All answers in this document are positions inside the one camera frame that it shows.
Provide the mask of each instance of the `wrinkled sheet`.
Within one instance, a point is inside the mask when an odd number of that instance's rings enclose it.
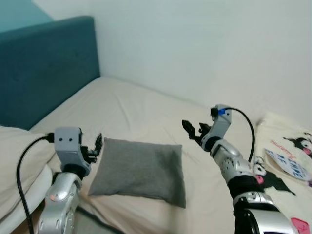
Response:
[[[233,113],[225,138],[248,159],[251,131],[245,119]],[[99,132],[105,137],[156,144],[181,144],[186,186],[186,209],[162,200],[131,196],[88,197],[99,165],[83,180],[84,209],[126,234],[234,233],[232,199],[217,164],[181,125],[189,120],[212,125],[210,108],[110,78],[98,78],[70,97],[32,128],[51,132],[58,126],[79,126],[83,144],[94,147]],[[50,167],[59,170],[54,157]]]

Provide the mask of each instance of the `black cable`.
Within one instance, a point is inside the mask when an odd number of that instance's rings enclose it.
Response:
[[[25,198],[25,194],[23,192],[23,188],[21,186],[21,181],[20,181],[20,165],[21,162],[23,161],[27,151],[33,146],[35,145],[37,142],[41,141],[41,140],[46,140],[47,136],[42,136],[36,140],[34,140],[33,142],[31,142],[26,149],[24,149],[24,151],[21,153],[20,158],[19,158],[19,162],[18,162],[18,166],[16,169],[16,182],[18,184],[18,189],[19,189],[19,195],[20,195],[20,199],[23,203],[24,206],[24,210],[25,210],[25,214],[26,214],[26,220],[27,220],[27,224],[28,224],[28,229],[29,229],[29,234],[34,234],[34,226],[33,226],[33,221],[31,219],[31,215],[29,213],[29,209],[27,206],[27,202],[26,202],[26,198]]]
[[[252,148],[250,150],[250,155],[249,155],[249,159],[248,161],[251,162],[252,158],[253,158],[253,154],[254,154],[254,145],[255,145],[255,135],[254,135],[254,127],[252,125],[252,123],[250,122],[249,118],[247,117],[247,115],[242,112],[241,110],[237,109],[237,108],[233,108],[233,107],[227,107],[227,108],[224,108],[223,110],[234,110],[234,111],[237,111],[237,112],[240,112],[244,117],[245,119],[247,120],[249,126],[250,126],[250,129],[252,131],[252,137],[253,137],[253,141],[252,141]]]

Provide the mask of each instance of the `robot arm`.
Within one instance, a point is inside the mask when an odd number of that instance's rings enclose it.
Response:
[[[225,105],[212,108],[212,127],[200,123],[201,135],[195,136],[195,129],[187,120],[182,121],[184,129],[200,147],[210,152],[220,167],[233,199],[236,234],[295,234],[294,226],[278,210],[271,198],[259,186],[250,164],[241,153],[223,139],[231,124],[231,110]]]
[[[46,194],[45,208],[39,220],[39,234],[71,234],[73,231],[82,179],[90,173],[90,164],[97,161],[102,148],[102,135],[97,137],[94,150],[88,150],[81,142],[80,128],[62,127],[55,130],[55,151],[61,162],[62,173],[58,174]]]

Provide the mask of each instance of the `teal headboard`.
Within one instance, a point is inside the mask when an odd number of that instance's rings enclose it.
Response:
[[[99,77],[92,17],[0,34],[0,125],[30,129]]]

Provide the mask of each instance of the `black cartoon figure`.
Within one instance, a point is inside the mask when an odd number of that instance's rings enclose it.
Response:
[[[262,157],[257,156],[255,158],[253,172],[256,174],[258,184],[262,188],[266,189],[269,187],[275,187],[278,191],[286,191],[296,196],[296,194],[287,187],[281,178],[278,178],[274,173],[264,169],[264,161]]]
[[[310,158],[312,158],[312,142],[303,137],[299,137],[297,139],[285,138],[285,140],[289,140],[294,143],[295,148],[298,148],[305,152]]]

